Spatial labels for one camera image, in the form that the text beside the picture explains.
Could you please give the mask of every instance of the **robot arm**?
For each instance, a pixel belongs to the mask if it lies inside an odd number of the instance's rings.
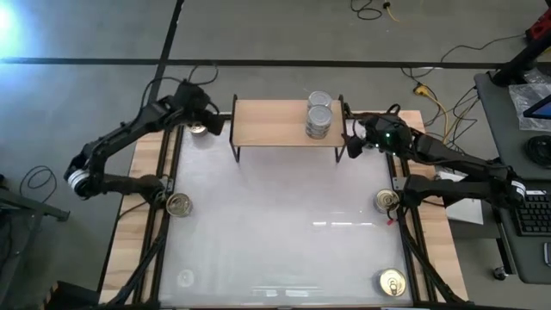
[[[453,151],[442,141],[408,127],[398,112],[399,106],[393,105],[386,113],[359,115],[365,137],[345,137],[349,156],[356,158],[364,146],[373,146],[398,158],[439,164],[467,174],[460,182],[430,180],[419,175],[399,178],[394,190],[402,205],[416,207],[431,195],[442,197],[445,206],[463,198],[486,200],[507,208],[523,203],[526,189],[511,167]]]
[[[164,193],[164,186],[155,176],[140,178],[105,174],[108,158],[148,133],[171,130],[186,122],[200,122],[210,133],[219,135],[223,120],[207,110],[210,97],[197,85],[183,81],[174,96],[166,96],[142,107],[136,118],[99,139],[87,143],[71,161],[64,179],[77,195],[88,199],[107,192],[123,195],[141,194],[154,204]]]

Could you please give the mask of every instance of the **gray floor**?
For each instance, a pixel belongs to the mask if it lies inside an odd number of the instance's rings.
[[[69,0],[2,4],[0,53],[14,57],[158,58],[175,0]],[[379,8],[381,1],[375,0]],[[172,59],[337,59],[438,61],[456,44],[483,45],[521,34],[545,10],[542,0],[395,0],[393,13],[359,21],[348,1],[188,0],[183,5]],[[496,43],[482,52],[459,50],[449,61],[506,61],[522,40]],[[40,301],[56,280],[96,289],[121,197],[80,201],[62,180],[82,145],[134,116],[154,66],[1,65],[0,170],[16,189],[24,173],[47,164],[58,176],[49,201],[71,210],[66,223],[44,222],[33,256],[17,289],[20,301]],[[186,77],[188,67],[172,66],[167,76]],[[474,85],[476,70],[436,70],[423,82],[451,108]],[[213,74],[199,70],[195,81]],[[232,95],[241,98],[305,98],[313,90],[343,94],[353,109],[385,109],[399,103],[420,109],[428,120],[431,101],[414,96],[415,83],[398,69],[220,68],[205,90],[224,111]],[[160,96],[176,86],[164,83]],[[497,155],[482,107],[480,121],[458,145],[483,158]],[[441,133],[443,120],[430,128]],[[108,172],[128,172],[133,148],[109,161]],[[40,199],[43,192],[29,192]],[[495,282],[487,271],[498,264],[495,244],[457,239],[457,251],[471,299],[485,305],[549,309],[548,287],[525,285],[512,277]]]

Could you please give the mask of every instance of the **metal can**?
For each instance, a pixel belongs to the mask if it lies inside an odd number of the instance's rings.
[[[382,189],[375,196],[374,207],[381,213],[395,210],[399,205],[399,197],[395,191]]]
[[[189,126],[189,131],[194,137],[202,137],[207,134],[207,128],[201,123],[193,123]]]
[[[398,297],[406,291],[406,278],[394,268],[383,270],[377,277],[377,286],[384,294]]]
[[[189,196],[185,194],[172,194],[166,201],[166,211],[176,217],[186,217],[193,210],[193,204]]]
[[[329,133],[333,113],[326,106],[313,106],[306,117],[306,134],[312,139],[323,139]]]
[[[329,94],[327,94],[324,91],[314,91],[310,96],[308,97],[308,109],[314,106],[325,106],[327,108],[331,108],[331,103],[333,102],[333,99]]]

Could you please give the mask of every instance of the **wooden shelf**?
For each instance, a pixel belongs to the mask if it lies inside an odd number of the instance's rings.
[[[323,139],[306,135],[307,100],[237,100],[232,144],[240,146],[344,146],[343,107],[333,101],[333,119]]]

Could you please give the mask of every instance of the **red object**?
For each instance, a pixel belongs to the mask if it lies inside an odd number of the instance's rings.
[[[537,22],[526,30],[526,38],[528,41],[537,40],[551,29],[551,8],[549,8]]]

